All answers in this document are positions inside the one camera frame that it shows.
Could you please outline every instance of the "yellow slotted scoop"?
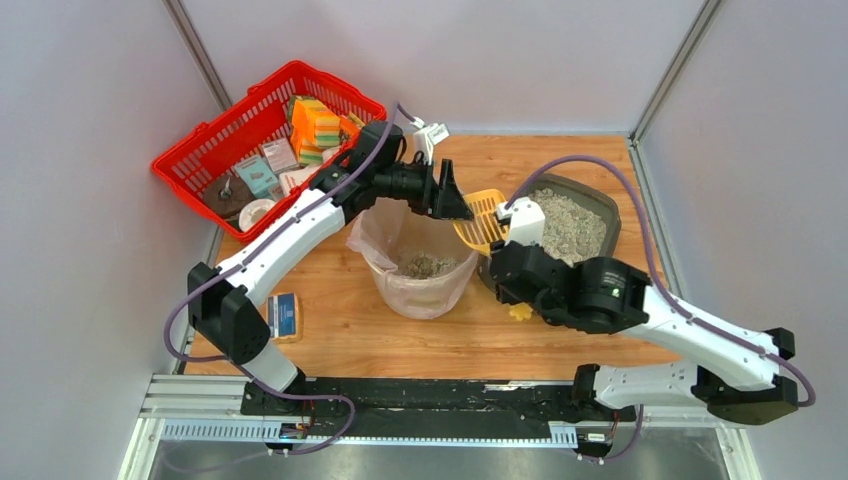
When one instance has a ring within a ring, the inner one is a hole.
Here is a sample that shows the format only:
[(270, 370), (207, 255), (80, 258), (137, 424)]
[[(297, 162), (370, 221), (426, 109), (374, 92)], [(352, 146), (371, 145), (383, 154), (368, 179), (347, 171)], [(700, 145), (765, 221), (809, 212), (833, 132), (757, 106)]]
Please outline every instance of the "yellow slotted scoop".
[[(453, 228), (469, 248), (490, 257), (491, 243), (506, 240), (509, 233), (509, 225), (500, 225), (495, 216), (498, 205), (505, 202), (506, 198), (500, 190), (489, 189), (469, 193), (463, 199), (474, 213), (474, 219), (453, 221)], [(528, 320), (532, 314), (533, 308), (526, 303), (509, 306), (509, 315), (515, 320)]]

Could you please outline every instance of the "wooden table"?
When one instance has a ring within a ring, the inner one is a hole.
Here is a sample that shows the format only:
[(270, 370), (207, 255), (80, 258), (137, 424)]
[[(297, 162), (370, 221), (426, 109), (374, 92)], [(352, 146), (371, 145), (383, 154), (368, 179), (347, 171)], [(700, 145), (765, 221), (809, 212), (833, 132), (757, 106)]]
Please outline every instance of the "wooden table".
[[(622, 137), (452, 136), (437, 158), (452, 158), (467, 192), (500, 189), (509, 198), (532, 171), (568, 154), (603, 157), (634, 182)], [(596, 188), (618, 203), (622, 228), (615, 257), (646, 269), (636, 210), (616, 178), (601, 167), (569, 164), (551, 170)], [(345, 240), (352, 225), (310, 252), (277, 285), (296, 292), (303, 339), (280, 349), (308, 376), (564, 380), (586, 363), (633, 366), (675, 361), (660, 347), (623, 336), (586, 335), (546, 325), (536, 316), (517, 322), (476, 274), (457, 305), (434, 320), (411, 320), (386, 306), (361, 255)], [(225, 236), (218, 261), (242, 246)], [(264, 306), (260, 311), (265, 314)], [(195, 356), (218, 353), (198, 335)], [(187, 374), (238, 374), (226, 362), (186, 367)]]

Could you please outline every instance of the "white wall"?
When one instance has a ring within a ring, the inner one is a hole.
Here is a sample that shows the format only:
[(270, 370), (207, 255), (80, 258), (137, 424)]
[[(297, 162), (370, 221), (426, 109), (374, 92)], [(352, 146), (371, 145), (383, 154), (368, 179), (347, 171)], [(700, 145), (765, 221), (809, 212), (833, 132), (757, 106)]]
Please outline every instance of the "white wall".
[(795, 331), (813, 408), (751, 429), (766, 479), (848, 455), (848, 3), (725, 2), (644, 143), (688, 297)]
[(292, 59), (454, 131), (629, 131), (702, 0), (184, 0), (234, 100)]
[(158, 1), (0, 16), (0, 478), (114, 478), (212, 226), (150, 161), (216, 106)]

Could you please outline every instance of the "gray litter tray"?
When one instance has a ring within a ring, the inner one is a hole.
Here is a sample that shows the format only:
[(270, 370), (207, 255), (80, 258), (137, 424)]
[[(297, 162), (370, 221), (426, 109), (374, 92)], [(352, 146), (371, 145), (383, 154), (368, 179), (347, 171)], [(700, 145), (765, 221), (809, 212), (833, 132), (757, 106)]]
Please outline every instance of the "gray litter tray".
[[(529, 195), (546, 188), (570, 198), (574, 203), (600, 216), (604, 225), (607, 226), (607, 233), (601, 242), (601, 251), (598, 256), (608, 257), (615, 253), (615, 244), (618, 242), (618, 234), (621, 233), (621, 217), (618, 215), (618, 205), (613, 199), (592, 187), (551, 173), (540, 175), (525, 193)], [(489, 290), (495, 291), (495, 282), (489, 276), (489, 257), (480, 256), (477, 262), (477, 275)]]

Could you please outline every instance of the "red basket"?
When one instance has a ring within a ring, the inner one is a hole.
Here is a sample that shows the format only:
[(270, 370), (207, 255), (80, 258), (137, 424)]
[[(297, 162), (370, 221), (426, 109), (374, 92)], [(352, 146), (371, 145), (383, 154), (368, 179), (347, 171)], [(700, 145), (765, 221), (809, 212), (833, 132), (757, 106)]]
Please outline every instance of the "red basket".
[[(212, 123), (195, 127), (191, 134), (154, 160), (151, 169), (189, 208), (217, 223), (240, 242), (252, 241), (294, 204), (308, 182), (277, 202), (247, 232), (239, 231), (212, 212), (203, 203), (203, 191), (225, 172), (235, 175), (232, 167), (251, 155), (261, 154), (263, 143), (291, 135), (285, 106), (292, 95), (311, 95), (336, 114), (353, 112), (366, 123), (386, 119), (382, 105), (348, 83), (303, 62), (289, 62), (262, 83), (248, 88), (242, 101)], [(352, 146), (355, 140), (342, 148)]]

